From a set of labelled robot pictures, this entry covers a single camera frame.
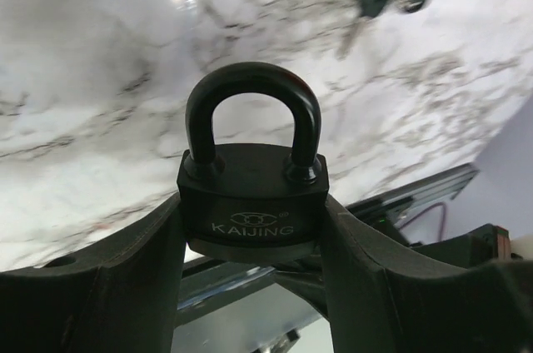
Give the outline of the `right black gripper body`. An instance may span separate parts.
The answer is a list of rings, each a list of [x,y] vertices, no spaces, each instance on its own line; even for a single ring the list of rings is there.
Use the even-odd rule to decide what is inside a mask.
[[[511,266],[509,232],[492,224],[413,251],[411,274],[463,274],[488,268],[503,272]]]

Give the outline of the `all black padlock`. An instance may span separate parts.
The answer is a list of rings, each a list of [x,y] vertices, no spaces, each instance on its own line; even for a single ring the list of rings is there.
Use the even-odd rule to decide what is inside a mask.
[[[230,97],[256,93],[291,111],[292,145],[216,144],[213,114]],[[206,75],[186,108],[188,149],[177,175],[180,215],[192,251],[270,265],[311,254],[325,216],[329,177],[318,153],[321,109],[296,74],[240,62]]]

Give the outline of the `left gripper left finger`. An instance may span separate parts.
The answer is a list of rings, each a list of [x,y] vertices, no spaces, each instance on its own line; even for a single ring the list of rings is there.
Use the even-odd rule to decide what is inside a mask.
[[[1,274],[3,352],[168,352],[185,241],[178,194],[41,268]]]

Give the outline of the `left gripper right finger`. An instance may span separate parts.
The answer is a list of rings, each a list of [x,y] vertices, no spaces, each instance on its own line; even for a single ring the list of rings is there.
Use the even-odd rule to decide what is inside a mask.
[[[321,262],[337,352],[529,352],[532,264],[462,269],[326,201]]]

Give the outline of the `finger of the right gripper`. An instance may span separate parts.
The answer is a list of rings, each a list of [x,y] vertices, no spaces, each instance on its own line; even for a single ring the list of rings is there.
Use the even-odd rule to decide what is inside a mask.
[[[276,269],[274,280],[281,287],[306,301],[326,320],[329,319],[326,289],[320,272]]]

